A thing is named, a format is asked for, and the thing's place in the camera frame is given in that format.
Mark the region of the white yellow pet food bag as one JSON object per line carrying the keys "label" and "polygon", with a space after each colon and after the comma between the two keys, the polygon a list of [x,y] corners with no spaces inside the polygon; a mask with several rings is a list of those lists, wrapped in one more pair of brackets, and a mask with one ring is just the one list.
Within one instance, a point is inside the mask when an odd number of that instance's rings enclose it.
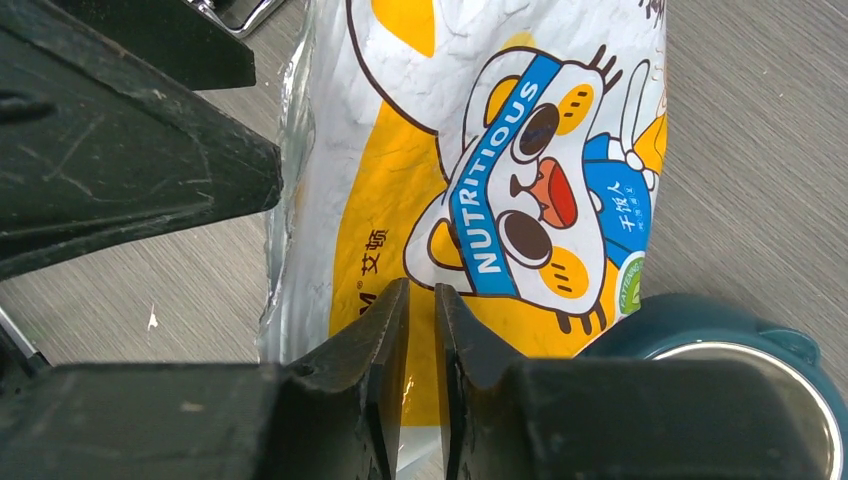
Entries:
{"label": "white yellow pet food bag", "polygon": [[259,348],[409,286],[397,475],[436,449],[434,290],[528,356],[640,306],[667,145],[662,1],[311,1],[283,75]]}

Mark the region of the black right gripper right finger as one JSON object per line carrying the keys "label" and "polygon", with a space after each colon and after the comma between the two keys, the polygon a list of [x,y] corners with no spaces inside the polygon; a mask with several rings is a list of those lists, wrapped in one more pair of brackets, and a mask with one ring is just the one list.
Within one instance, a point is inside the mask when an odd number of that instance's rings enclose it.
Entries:
{"label": "black right gripper right finger", "polygon": [[532,358],[435,294],[450,479],[825,479],[775,384],[733,360]]}

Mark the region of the teal double pet bowl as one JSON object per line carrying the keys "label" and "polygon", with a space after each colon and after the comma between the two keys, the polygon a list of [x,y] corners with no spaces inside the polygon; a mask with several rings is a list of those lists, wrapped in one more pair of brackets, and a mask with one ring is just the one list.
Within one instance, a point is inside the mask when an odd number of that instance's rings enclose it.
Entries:
{"label": "teal double pet bowl", "polygon": [[583,357],[733,360],[771,380],[827,479],[847,476],[847,406],[808,334],[714,297],[648,297],[581,351]]}

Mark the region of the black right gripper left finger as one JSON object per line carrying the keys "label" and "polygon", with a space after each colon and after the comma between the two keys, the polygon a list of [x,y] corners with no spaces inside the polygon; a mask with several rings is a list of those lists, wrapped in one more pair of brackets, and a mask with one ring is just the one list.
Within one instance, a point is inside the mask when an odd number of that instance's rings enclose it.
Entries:
{"label": "black right gripper left finger", "polygon": [[409,284],[289,365],[76,364],[1,403],[5,479],[391,479]]}

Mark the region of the black foam-lined case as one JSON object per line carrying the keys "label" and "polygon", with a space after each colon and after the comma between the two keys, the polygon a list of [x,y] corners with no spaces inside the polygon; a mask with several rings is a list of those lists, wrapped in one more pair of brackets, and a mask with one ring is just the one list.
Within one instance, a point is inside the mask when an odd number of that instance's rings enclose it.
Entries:
{"label": "black foam-lined case", "polygon": [[187,3],[235,38],[243,40],[286,0],[188,0]]}

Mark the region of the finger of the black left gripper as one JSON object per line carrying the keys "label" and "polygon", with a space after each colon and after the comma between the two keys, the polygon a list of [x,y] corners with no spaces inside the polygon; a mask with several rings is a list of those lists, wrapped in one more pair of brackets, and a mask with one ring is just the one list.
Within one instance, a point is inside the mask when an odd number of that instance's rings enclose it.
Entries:
{"label": "finger of the black left gripper", "polygon": [[1,5],[1,276],[263,212],[278,147],[56,1]]}
{"label": "finger of the black left gripper", "polygon": [[191,90],[256,84],[252,50],[185,1],[68,0],[54,4]]}

